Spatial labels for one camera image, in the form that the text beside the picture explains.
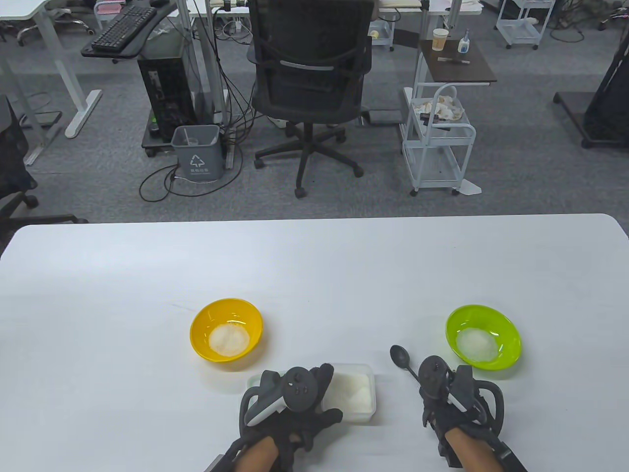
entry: gray trash bin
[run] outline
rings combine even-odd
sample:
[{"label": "gray trash bin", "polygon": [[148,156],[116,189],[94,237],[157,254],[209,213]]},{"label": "gray trash bin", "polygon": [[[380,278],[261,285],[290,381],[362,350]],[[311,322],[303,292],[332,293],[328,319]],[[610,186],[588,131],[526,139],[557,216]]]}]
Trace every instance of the gray trash bin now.
[{"label": "gray trash bin", "polygon": [[172,136],[171,146],[188,180],[208,182],[223,176],[225,163],[216,125],[180,126]]}]

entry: small bottle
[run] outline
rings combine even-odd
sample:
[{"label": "small bottle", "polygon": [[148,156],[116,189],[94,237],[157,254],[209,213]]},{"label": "small bottle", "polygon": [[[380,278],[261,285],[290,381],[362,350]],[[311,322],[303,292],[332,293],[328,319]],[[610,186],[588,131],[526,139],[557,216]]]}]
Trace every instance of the small bottle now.
[{"label": "small bottle", "polygon": [[468,29],[465,30],[465,36],[463,36],[461,38],[461,41],[459,41],[459,49],[458,49],[458,51],[461,54],[465,54],[469,50],[470,50],[470,30],[468,28]]}]

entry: black keyboard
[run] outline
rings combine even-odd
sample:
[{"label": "black keyboard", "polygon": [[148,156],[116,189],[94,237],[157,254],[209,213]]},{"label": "black keyboard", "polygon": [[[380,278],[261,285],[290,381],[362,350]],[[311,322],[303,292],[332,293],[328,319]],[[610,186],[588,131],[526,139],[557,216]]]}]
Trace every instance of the black keyboard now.
[{"label": "black keyboard", "polygon": [[155,16],[157,8],[128,6],[113,19],[94,41],[92,49],[107,52],[121,52],[142,28]]}]

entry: black spoon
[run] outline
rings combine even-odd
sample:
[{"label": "black spoon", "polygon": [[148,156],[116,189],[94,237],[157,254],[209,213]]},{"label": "black spoon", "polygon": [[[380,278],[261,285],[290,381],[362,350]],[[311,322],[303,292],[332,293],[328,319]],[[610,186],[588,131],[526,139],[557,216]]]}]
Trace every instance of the black spoon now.
[{"label": "black spoon", "polygon": [[395,365],[397,365],[400,369],[406,369],[407,371],[411,373],[413,377],[415,377],[415,380],[417,380],[417,382],[420,381],[420,378],[417,377],[417,374],[413,372],[413,370],[411,369],[411,366],[410,366],[411,358],[408,355],[408,352],[406,351],[406,349],[404,349],[402,346],[398,346],[397,344],[394,344],[393,346],[391,346],[389,353],[391,355],[391,360],[393,361]]}]

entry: chair wheel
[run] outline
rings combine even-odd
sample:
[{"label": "chair wheel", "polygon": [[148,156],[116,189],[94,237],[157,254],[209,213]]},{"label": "chair wheel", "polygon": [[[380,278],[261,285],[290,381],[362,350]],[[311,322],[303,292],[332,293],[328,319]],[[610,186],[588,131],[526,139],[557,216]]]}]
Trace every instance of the chair wheel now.
[{"label": "chair wheel", "polygon": [[39,206],[39,201],[35,195],[26,195],[24,203],[28,208],[35,208],[36,206]]}]

